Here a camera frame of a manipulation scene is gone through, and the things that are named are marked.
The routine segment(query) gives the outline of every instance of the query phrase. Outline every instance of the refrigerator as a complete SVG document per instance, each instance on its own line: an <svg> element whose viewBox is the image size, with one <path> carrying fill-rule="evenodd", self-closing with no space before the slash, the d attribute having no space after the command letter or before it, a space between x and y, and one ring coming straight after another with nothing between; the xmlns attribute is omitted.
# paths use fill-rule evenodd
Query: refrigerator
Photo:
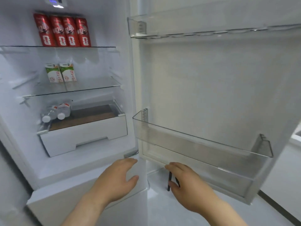
<svg viewBox="0 0 301 226"><path fill-rule="evenodd" d="M125 157L139 159L127 175L139 182L107 207L102 225L147 225L145 160L186 164L250 204L301 119L300 7L300 0L3 0L0 140L34 190L27 205L41 224L60 225L101 172ZM43 47L36 12L86 18L92 47ZM49 83L45 64L61 62L73 63L76 82ZM41 122L48 102L66 99L72 113L106 107L113 115L57 129ZM166 189L168 173L151 179Z"/></svg>

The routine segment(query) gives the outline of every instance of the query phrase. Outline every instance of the water bottle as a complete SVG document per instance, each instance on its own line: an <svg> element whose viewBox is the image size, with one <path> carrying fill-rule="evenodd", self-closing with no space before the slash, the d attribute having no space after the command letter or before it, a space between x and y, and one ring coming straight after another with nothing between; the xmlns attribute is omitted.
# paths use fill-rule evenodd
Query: water bottle
<svg viewBox="0 0 301 226"><path fill-rule="evenodd" d="M42 111L42 121L44 123L48 123L51 120L57 118L57 106L56 105L49 105L46 107L45 110Z"/></svg>
<svg viewBox="0 0 301 226"><path fill-rule="evenodd" d="M58 119L63 120L66 117L70 116L71 103L72 100L68 99L68 100L64 100L64 102L58 106L57 109Z"/></svg>

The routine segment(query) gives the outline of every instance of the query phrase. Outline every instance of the floor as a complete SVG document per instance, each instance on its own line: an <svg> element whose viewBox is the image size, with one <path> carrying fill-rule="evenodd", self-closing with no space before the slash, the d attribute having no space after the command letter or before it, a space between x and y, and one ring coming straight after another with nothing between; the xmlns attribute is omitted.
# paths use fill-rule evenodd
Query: floor
<svg viewBox="0 0 301 226"><path fill-rule="evenodd" d="M148 190L148 226L209 225L202 216L186 210L174 197L170 196L170 193L164 195L161 192L156 192L150 184ZM293 226L259 196L256 196L252 205L246 205L224 194L218 192L217 194L230 203L249 226Z"/></svg>

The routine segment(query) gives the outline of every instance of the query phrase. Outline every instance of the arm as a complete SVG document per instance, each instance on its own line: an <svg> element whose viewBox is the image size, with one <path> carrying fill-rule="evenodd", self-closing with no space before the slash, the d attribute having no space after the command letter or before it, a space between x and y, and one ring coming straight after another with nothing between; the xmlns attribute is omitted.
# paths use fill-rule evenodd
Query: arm
<svg viewBox="0 0 301 226"><path fill-rule="evenodd" d="M138 175L126 181L126 172L135 163L136 159L119 159L109 166L61 226L94 226L108 204L123 198L136 186Z"/></svg>
<svg viewBox="0 0 301 226"><path fill-rule="evenodd" d="M179 180L180 188L172 181L169 185L176 199L186 209L202 215L211 226L247 225L231 205L221 200L190 167L171 162L165 168Z"/></svg>

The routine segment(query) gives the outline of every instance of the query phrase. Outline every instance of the white bottle cap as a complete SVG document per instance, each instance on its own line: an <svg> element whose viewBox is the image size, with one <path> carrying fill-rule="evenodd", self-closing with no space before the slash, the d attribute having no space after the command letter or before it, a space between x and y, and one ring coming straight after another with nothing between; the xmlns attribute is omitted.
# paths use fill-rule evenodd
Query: white bottle cap
<svg viewBox="0 0 301 226"><path fill-rule="evenodd" d="M59 114L58 114L58 119L59 119L59 120L63 120L63 119L65 119L65 117L66 117L66 116L65 116L65 114L63 114L63 113L59 113Z"/></svg>
<svg viewBox="0 0 301 226"><path fill-rule="evenodd" d="M50 121L50 116L43 116L42 121L48 123Z"/></svg>

